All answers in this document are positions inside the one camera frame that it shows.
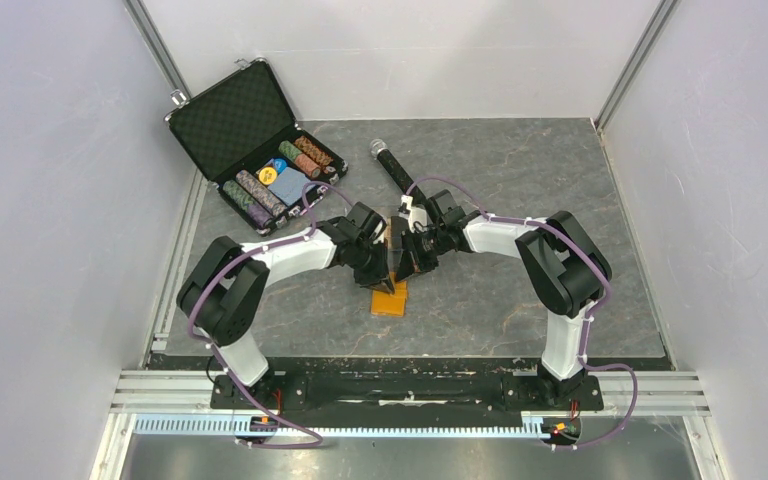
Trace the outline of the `orange leather card holder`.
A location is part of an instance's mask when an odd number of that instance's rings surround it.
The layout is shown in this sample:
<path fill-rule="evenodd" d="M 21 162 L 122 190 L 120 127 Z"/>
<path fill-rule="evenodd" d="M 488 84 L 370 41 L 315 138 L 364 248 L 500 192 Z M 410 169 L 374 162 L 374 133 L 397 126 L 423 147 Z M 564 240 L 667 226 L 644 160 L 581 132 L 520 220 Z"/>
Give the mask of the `orange leather card holder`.
<path fill-rule="evenodd" d="M 370 313 L 376 316 L 403 317 L 408 300 L 407 282 L 397 282 L 395 274 L 390 274 L 390 280 L 394 285 L 394 292 L 387 293 L 373 291 L 370 304 Z"/>

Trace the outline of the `gold card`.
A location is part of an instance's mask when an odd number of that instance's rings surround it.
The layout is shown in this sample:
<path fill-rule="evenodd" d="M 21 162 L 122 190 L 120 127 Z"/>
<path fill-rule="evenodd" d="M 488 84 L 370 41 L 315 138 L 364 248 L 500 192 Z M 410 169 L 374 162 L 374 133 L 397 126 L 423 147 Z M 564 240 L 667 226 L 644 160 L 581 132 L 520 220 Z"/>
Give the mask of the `gold card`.
<path fill-rule="evenodd" d="M 387 243 L 391 251 L 400 251 L 402 249 L 402 231 L 403 218 L 392 216 L 388 220 Z"/>

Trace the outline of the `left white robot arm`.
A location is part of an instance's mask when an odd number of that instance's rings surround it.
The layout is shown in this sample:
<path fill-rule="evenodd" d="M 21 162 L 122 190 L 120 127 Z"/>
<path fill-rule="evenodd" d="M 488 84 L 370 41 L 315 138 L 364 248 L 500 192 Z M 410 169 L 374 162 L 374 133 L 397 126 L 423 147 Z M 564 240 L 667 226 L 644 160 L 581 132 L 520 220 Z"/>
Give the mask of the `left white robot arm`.
<path fill-rule="evenodd" d="M 221 236 L 209 245 L 176 303 L 189 335 L 213 352 L 248 406 L 262 407 L 274 394 L 269 362 L 251 331 L 264 291 L 301 273 L 348 267 L 358 286 L 394 292 L 385 230 L 383 216 L 356 203 L 346 215 L 296 235 L 251 244 Z"/>

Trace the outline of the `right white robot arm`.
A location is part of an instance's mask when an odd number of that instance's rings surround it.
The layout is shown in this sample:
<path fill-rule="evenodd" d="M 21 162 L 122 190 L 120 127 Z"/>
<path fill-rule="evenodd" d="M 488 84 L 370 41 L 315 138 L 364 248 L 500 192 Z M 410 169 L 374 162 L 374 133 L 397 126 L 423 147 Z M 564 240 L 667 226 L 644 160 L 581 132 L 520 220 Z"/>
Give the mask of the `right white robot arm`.
<path fill-rule="evenodd" d="M 466 212 L 443 190 L 422 200 L 403 195 L 392 231 L 401 241 L 398 282 L 436 269 L 448 252 L 520 259 L 547 310 L 538 396 L 551 408 L 562 408 L 577 396 L 575 377 L 586 362 L 585 325 L 609 293 L 611 269 L 571 213 L 521 219 Z"/>

